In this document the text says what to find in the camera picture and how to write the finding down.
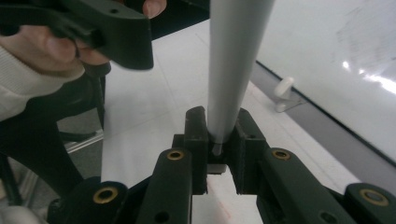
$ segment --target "finger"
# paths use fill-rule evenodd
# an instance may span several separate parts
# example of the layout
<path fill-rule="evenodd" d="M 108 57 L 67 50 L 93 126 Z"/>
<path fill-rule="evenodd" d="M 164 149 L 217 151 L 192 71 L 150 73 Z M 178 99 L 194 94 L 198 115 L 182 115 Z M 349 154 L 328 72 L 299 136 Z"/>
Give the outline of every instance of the finger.
<path fill-rule="evenodd" d="M 101 54 L 99 51 L 85 48 L 85 49 L 78 49 L 79 51 L 79 59 L 82 60 L 84 63 L 92 64 L 92 65 L 99 65 L 103 63 L 107 63 L 109 59 Z"/>
<path fill-rule="evenodd" d="M 146 0 L 143 4 L 143 13 L 150 19 L 160 15 L 166 8 L 166 0 Z"/>
<path fill-rule="evenodd" d="M 21 34 L 43 53 L 59 63 L 70 63 L 76 55 L 73 41 L 55 37 L 45 26 L 22 26 Z"/>
<path fill-rule="evenodd" d="M 69 39 L 50 36 L 47 39 L 47 53 L 57 62 L 70 63 L 76 57 L 76 47 Z"/>

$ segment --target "small white object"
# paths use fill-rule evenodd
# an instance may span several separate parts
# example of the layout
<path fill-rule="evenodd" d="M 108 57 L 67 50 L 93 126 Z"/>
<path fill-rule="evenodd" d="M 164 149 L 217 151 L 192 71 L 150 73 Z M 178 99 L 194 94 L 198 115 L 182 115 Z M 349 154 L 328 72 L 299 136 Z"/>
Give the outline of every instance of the small white object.
<path fill-rule="evenodd" d="M 294 79 L 292 77 L 285 77 L 274 90 L 275 96 L 281 100 L 276 104 L 276 112 L 284 112 L 292 107 L 305 103 L 305 100 L 297 93 L 291 91 Z"/>

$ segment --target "white table surface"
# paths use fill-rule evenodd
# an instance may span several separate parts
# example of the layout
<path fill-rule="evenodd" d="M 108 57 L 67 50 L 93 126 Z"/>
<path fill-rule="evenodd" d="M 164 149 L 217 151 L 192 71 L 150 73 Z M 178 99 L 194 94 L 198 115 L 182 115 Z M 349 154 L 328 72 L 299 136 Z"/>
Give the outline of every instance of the white table surface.
<path fill-rule="evenodd" d="M 102 179 L 128 187 L 152 174 L 159 154 L 183 133 L 185 112 L 207 104 L 209 22 L 153 42 L 146 72 L 112 64 L 106 84 Z M 271 147 L 299 156 L 325 186 L 343 192 L 359 180 L 252 83 L 243 102 Z M 255 196 L 238 196 L 230 172 L 209 175 L 209 194 L 194 196 L 192 223 L 262 223 Z"/>

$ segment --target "white sleeve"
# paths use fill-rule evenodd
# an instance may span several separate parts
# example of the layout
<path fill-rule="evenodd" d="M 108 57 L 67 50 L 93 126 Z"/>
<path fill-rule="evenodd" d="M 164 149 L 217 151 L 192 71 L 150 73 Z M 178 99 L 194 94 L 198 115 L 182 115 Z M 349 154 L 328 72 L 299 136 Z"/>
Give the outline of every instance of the white sleeve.
<path fill-rule="evenodd" d="M 81 66 L 59 76 L 38 74 L 0 47 L 0 121 L 21 113 L 31 98 L 51 94 L 83 73 Z"/>

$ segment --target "black chair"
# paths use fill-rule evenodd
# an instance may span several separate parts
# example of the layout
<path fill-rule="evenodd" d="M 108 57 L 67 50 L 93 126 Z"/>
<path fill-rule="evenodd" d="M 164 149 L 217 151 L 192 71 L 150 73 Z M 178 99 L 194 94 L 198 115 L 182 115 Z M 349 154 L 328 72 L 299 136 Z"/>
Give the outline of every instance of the black chair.
<path fill-rule="evenodd" d="M 109 71 L 109 64 L 104 66 Z M 0 122 L 0 177 L 9 204 L 21 204 L 7 157 L 10 157 L 46 181 L 61 197 L 83 178 L 69 158 L 60 137 L 57 121 L 97 108 L 103 124 L 105 78 L 88 76 L 64 84 L 55 93 L 31 99 L 16 117 Z"/>

